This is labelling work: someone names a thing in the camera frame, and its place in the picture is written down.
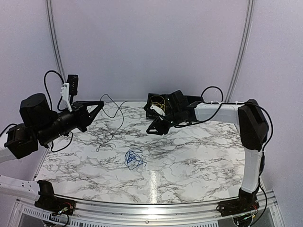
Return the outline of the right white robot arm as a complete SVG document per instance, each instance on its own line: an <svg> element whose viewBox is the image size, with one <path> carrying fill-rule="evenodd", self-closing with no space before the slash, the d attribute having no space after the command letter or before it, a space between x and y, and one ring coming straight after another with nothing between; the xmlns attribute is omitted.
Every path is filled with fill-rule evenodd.
<svg viewBox="0 0 303 227"><path fill-rule="evenodd" d="M160 107L147 103L144 110L155 119L147 129L148 134L166 135L170 128L183 128L208 121L232 123L237 128L245 152L244 177L240 189L243 195L235 200L234 207L244 212L253 204L250 194L259 189L259 179L264 169L264 149L268 143L270 124L256 100L244 103L206 102L202 96L186 96L180 90L165 95L169 105L166 113Z"/></svg>

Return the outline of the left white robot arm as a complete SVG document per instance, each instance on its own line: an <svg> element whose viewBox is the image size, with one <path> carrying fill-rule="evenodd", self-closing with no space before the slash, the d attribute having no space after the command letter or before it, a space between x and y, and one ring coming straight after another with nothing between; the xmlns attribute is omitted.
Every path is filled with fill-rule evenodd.
<svg viewBox="0 0 303 227"><path fill-rule="evenodd" d="M104 107L103 101L76 101L61 112L51 110L42 93L31 95L20 104L22 123L10 124L0 134L0 161L22 159L49 145L61 136L72 135L74 129L86 132L97 114ZM8 195L42 203L49 210L56 210L60 200L48 181L22 181L2 176L0 191Z"/></svg>

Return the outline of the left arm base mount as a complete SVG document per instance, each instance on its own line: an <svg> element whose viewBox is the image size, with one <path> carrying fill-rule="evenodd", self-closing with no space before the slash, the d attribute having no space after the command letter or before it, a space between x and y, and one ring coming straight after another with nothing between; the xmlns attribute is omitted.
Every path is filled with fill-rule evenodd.
<svg viewBox="0 0 303 227"><path fill-rule="evenodd" d="M39 185L39 197L34 203L35 207L51 211L54 214L73 214L75 200L55 196L53 185L49 181L38 180L37 183Z"/></svg>

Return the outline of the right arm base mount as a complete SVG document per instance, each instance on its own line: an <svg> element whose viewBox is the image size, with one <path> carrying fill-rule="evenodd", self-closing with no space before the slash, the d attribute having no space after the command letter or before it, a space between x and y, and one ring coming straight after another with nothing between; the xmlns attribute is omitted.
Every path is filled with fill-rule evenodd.
<svg viewBox="0 0 303 227"><path fill-rule="evenodd" d="M225 217L258 209L258 191L259 186L252 193L246 192L240 188L238 198L219 202L216 210L220 212L222 217Z"/></svg>

